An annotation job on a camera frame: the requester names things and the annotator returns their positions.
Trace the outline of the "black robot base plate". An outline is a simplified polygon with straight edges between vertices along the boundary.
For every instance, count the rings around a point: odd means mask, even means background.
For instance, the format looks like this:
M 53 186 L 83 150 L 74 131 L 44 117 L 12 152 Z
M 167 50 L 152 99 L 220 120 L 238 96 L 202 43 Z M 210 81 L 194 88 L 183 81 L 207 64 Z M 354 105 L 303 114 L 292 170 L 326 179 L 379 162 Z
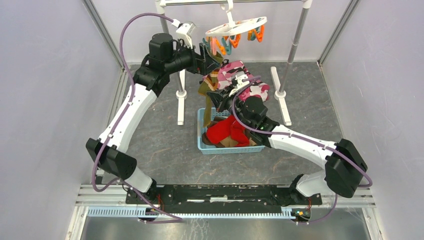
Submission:
M 318 206 L 321 195 L 306 197 L 288 185 L 165 184 L 143 195 L 152 204 L 164 204 L 169 214 L 265 214 L 282 207 Z

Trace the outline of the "red sock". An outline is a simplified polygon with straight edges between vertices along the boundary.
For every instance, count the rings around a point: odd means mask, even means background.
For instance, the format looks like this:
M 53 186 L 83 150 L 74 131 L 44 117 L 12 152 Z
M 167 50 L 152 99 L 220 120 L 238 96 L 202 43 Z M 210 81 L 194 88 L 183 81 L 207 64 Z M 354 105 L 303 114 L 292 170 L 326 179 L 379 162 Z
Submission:
M 237 144 L 232 136 L 234 121 L 235 119 L 232 116 L 216 121 L 207 128 L 205 136 L 214 145 L 221 144 L 224 147 L 234 147 Z
M 235 142 L 235 147 L 249 147 L 250 139 L 245 134 L 246 128 L 235 121 L 230 126 L 230 138 Z

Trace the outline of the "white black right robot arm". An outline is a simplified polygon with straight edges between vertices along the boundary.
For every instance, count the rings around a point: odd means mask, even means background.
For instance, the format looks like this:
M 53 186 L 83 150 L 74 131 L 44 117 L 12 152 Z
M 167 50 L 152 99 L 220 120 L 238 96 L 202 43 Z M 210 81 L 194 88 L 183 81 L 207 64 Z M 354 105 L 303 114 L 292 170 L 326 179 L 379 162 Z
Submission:
M 206 94 L 218 112 L 230 112 L 247 130 L 248 140 L 295 154 L 321 167 L 316 173 L 302 174 L 293 180 L 288 191 L 293 203 L 302 204 L 314 194 L 328 192 L 352 198 L 357 188 L 372 186 L 368 166 L 351 141 L 321 140 L 293 131 L 267 116 L 268 108 L 260 97 L 241 101 L 230 87 Z

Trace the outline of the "white drying rack stand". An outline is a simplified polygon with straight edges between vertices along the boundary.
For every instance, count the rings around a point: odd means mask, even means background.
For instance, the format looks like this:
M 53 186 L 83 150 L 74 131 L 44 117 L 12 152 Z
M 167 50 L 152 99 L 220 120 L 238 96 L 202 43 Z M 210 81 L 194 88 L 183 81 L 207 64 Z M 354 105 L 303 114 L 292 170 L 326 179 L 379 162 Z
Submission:
M 165 8 L 168 6 L 182 6 L 182 5 L 206 5 L 206 4 L 225 4 L 227 0 L 156 0 L 155 6 L 157 13 L 165 17 Z M 283 71 L 282 77 L 278 76 L 277 68 L 272 66 L 270 68 L 271 79 L 274 84 L 274 98 L 278 101 L 279 109 L 283 118 L 283 124 L 285 126 L 291 126 L 292 121 L 289 114 L 289 110 L 286 103 L 286 91 L 285 91 L 285 83 L 287 80 L 287 75 L 291 70 L 291 67 L 294 62 L 294 58 L 296 55 L 296 51 L 298 48 L 298 44 L 301 38 L 301 34 L 303 32 L 303 28 L 305 25 L 305 21 L 311 8 L 312 1 L 311 0 L 303 0 L 302 1 L 302 10 L 299 17 L 299 21 L 296 27 L 295 35 L 292 40 L 291 49 L 287 58 L 287 63 L 285 69 Z M 185 77 L 186 71 L 182 70 L 178 73 L 178 90 L 176 91 L 176 98 L 178 101 L 178 109 L 177 109 L 177 124 L 183 125 L 185 119 L 185 99 L 187 98 L 187 91 L 185 90 Z

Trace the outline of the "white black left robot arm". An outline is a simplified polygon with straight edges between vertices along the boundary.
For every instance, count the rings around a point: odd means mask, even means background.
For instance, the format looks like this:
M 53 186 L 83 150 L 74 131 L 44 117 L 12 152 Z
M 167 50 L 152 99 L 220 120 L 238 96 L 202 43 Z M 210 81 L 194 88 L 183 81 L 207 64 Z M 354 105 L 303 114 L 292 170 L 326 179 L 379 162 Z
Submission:
M 196 52 L 194 47 L 186 45 L 185 40 L 175 40 L 168 33 L 155 34 L 148 47 L 149 53 L 134 73 L 133 85 L 113 120 L 98 138 L 89 138 L 85 144 L 94 168 L 100 168 L 137 189 L 137 196 L 145 204 L 156 200 L 156 182 L 138 168 L 134 157 L 126 154 L 138 124 L 170 82 L 172 74 L 185 70 L 205 76 L 220 65 L 210 55 L 205 43 L 200 43 L 199 52 Z

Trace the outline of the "pink camouflage cloth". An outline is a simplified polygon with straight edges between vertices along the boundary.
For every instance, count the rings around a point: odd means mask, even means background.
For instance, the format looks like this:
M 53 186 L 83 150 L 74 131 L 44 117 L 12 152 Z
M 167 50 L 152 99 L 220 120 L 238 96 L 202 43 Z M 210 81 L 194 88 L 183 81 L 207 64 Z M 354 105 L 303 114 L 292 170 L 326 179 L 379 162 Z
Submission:
M 253 78 L 253 75 L 240 60 L 229 62 L 224 60 L 222 65 L 215 70 L 213 70 L 208 75 L 202 77 L 200 81 L 200 86 L 198 88 L 198 94 L 201 96 L 206 96 L 209 91 L 222 90 L 232 84 L 236 84 L 236 78 L 243 77 L 241 85 L 245 86 L 249 82 L 248 79 Z M 252 85 L 246 88 L 238 98 L 241 101 L 247 100 L 249 97 L 258 97 L 263 102 L 269 100 L 269 90 L 270 86 L 267 83 L 262 82 L 261 80 L 256 80 Z

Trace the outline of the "light blue plastic basket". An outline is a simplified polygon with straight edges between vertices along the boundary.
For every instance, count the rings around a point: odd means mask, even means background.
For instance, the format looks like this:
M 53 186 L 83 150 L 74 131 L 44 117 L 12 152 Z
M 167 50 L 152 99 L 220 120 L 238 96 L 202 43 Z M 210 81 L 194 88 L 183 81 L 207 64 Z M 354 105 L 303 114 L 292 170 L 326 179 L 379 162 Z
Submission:
M 203 155 L 258 153 L 265 148 L 264 145 L 219 148 L 214 145 L 206 145 L 202 141 L 202 135 L 207 131 L 207 128 L 203 127 L 204 112 L 204 107 L 197 110 L 197 148 Z

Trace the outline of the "white round clip hanger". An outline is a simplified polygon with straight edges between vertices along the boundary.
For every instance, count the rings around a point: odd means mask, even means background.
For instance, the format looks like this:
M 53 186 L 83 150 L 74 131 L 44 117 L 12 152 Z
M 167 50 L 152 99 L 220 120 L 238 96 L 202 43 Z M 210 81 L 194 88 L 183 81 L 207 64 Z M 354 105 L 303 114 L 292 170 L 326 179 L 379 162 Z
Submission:
M 210 54 L 213 56 L 231 55 L 232 50 L 238 47 L 244 33 L 247 34 L 248 41 L 256 40 L 259 43 L 263 41 L 265 24 L 268 22 L 266 16 L 234 20 L 232 15 L 234 2 L 232 0 L 220 4 L 220 7 L 225 11 L 228 22 L 208 30 L 202 39 L 202 43 Z

